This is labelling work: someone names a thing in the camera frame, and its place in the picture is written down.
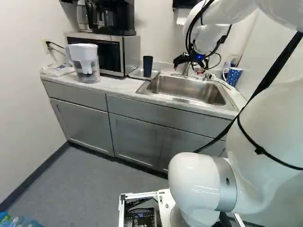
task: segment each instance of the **faucet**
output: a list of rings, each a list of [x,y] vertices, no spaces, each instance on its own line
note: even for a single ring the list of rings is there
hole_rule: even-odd
[[[191,62],[187,63],[186,67],[184,68],[182,74],[172,73],[172,76],[183,76],[183,77],[189,77],[188,72],[191,68]],[[212,78],[212,75],[210,73],[206,73],[203,77],[203,81],[209,81]]]
[[[183,76],[183,77],[189,77],[188,72],[191,66],[191,62],[187,63],[186,67],[184,68],[182,74],[180,73],[171,73],[172,76]]]
[[[206,73],[203,77],[203,81],[209,81],[212,78],[212,75],[210,73]]]

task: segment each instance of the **microwave door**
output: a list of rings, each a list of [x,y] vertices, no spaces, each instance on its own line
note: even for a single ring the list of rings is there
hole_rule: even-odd
[[[95,39],[83,39],[76,37],[67,37],[68,44],[96,44],[98,45],[98,57],[100,64],[100,72],[105,74],[123,76],[123,65],[121,58],[122,42],[103,41]]]

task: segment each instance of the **paper towel holder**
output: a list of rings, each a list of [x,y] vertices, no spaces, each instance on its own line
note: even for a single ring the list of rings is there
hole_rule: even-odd
[[[201,0],[173,0],[172,7],[175,9],[192,9]]]

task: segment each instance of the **black cup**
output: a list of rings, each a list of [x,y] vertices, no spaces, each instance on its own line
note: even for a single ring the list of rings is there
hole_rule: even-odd
[[[152,62],[153,62],[153,57],[152,56],[143,56],[143,69],[144,77],[151,77],[152,75]]]

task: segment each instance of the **baseboard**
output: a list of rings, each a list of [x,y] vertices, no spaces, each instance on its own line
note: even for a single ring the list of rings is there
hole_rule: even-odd
[[[6,211],[18,198],[29,188],[29,186],[47,170],[70,146],[69,142],[64,143],[55,153],[42,163],[18,188],[16,188],[1,204],[0,211]]]

